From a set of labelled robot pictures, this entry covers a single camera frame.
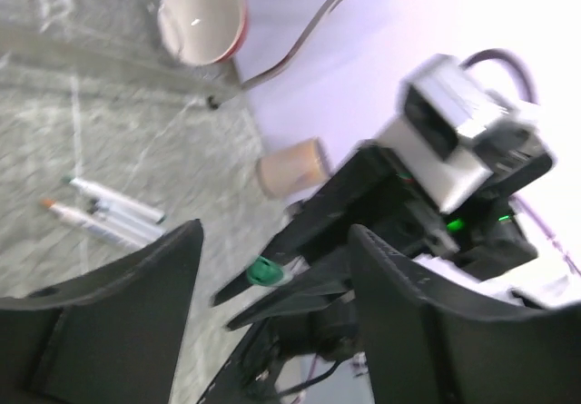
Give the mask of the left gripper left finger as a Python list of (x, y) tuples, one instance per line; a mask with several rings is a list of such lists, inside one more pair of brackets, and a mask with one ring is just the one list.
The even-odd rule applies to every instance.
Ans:
[(189, 221), (81, 277), (1, 301), (4, 403), (166, 403), (203, 227)]

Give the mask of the dark blue marker pen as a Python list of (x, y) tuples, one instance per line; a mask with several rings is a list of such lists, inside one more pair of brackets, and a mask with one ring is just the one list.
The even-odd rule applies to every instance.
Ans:
[(109, 218), (113, 218), (119, 222), (125, 222), (134, 227), (141, 227), (149, 232), (155, 232), (157, 234), (162, 234), (164, 232), (163, 228), (160, 228), (158, 225), (153, 224), (149, 220), (141, 218), (137, 214), (133, 214), (130, 211), (125, 210), (124, 207), (119, 204), (114, 204), (95, 198), (92, 198), (89, 203), (91, 204), (91, 209), (93, 212), (103, 212)]

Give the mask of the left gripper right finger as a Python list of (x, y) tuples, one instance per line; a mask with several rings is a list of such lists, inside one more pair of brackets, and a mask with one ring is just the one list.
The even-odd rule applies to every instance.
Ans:
[(378, 403), (577, 403), (580, 308), (531, 309), (457, 285), (356, 225), (350, 271)]

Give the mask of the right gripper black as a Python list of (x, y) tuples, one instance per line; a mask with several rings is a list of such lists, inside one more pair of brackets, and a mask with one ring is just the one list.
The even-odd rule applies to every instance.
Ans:
[(360, 224), (410, 258), (431, 254), (479, 280), (498, 277), (537, 257), (509, 201), (552, 165), (541, 153), (445, 214), (393, 151), (364, 143), (271, 239), (267, 257), (285, 265), (301, 256), (313, 264), (338, 252), (350, 226)]

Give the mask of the green capped marker pen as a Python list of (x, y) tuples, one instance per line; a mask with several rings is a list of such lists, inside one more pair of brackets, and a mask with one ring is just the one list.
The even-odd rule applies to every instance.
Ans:
[(251, 285), (278, 287), (293, 277), (283, 266), (262, 256), (258, 257), (246, 270), (246, 278)]

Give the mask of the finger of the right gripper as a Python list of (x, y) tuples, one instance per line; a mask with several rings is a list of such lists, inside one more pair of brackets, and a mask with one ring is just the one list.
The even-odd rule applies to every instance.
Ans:
[(217, 307), (231, 300), (232, 298), (235, 298), (253, 285), (253, 283), (249, 280), (248, 270), (249, 268), (242, 270), (239, 275), (237, 275), (213, 294), (213, 307)]
[(317, 262), (240, 312), (226, 328), (237, 330), (268, 318), (324, 310), (350, 290), (350, 277), (345, 262)]

